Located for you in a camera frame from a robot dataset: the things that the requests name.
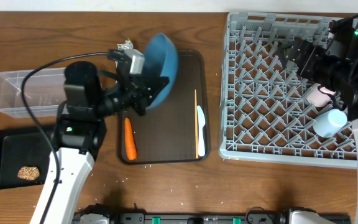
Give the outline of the light blue plastic spoon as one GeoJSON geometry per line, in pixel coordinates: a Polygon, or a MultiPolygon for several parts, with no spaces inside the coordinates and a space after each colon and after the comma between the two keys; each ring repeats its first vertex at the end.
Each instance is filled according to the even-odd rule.
{"type": "Polygon", "coordinates": [[[203,109],[200,105],[197,106],[197,115],[198,115],[198,155],[200,157],[205,156],[206,149],[204,144],[204,134],[203,134],[203,128],[206,124],[206,119],[204,116],[203,109]]]}

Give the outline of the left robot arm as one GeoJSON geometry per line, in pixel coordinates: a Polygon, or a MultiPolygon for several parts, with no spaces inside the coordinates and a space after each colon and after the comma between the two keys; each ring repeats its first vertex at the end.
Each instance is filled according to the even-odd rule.
{"type": "Polygon", "coordinates": [[[51,146],[48,174],[31,223],[70,223],[85,180],[106,136],[105,117],[132,108],[142,116],[168,96],[178,62],[147,62],[139,74],[121,62],[116,73],[87,61],[65,71],[67,100],[46,142],[51,146]]]}

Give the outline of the dark blue plate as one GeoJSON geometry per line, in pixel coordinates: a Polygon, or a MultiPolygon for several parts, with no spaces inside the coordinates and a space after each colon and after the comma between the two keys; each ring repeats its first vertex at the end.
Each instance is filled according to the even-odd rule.
{"type": "Polygon", "coordinates": [[[144,51],[143,75],[168,77],[168,84],[157,95],[147,109],[156,108],[169,95],[177,77],[178,52],[173,42],[163,33],[156,34],[147,44],[144,51]]]}

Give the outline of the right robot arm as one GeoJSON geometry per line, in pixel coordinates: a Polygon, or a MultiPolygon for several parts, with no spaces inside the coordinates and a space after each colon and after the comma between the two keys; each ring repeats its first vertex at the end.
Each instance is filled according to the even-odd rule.
{"type": "MultiPolygon", "coordinates": [[[[358,153],[358,22],[351,17],[331,21],[329,32],[333,38],[326,48],[308,40],[294,40],[279,46],[278,56],[284,69],[297,66],[300,77],[340,94],[358,153]]],[[[358,194],[355,222],[358,223],[358,194]]]]}

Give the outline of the pink cup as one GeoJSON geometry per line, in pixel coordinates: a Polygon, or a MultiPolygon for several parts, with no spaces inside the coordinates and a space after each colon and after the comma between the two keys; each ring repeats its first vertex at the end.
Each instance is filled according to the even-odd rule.
{"type": "Polygon", "coordinates": [[[311,93],[306,97],[306,101],[317,108],[326,106],[336,93],[318,83],[313,84],[310,89],[311,93]]]}

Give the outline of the light blue cup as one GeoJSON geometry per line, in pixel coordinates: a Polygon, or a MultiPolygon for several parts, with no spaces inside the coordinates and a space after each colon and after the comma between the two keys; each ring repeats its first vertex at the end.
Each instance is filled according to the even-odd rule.
{"type": "Polygon", "coordinates": [[[331,109],[316,117],[313,129],[318,136],[331,138],[347,123],[347,115],[339,109],[331,109]]]}

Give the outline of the wooden chopstick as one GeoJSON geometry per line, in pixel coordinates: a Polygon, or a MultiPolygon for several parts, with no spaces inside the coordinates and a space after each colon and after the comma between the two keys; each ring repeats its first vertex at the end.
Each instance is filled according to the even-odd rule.
{"type": "Polygon", "coordinates": [[[199,158],[198,155],[198,112],[197,112],[197,91],[196,89],[194,90],[194,94],[195,94],[195,157],[196,159],[199,158]]]}

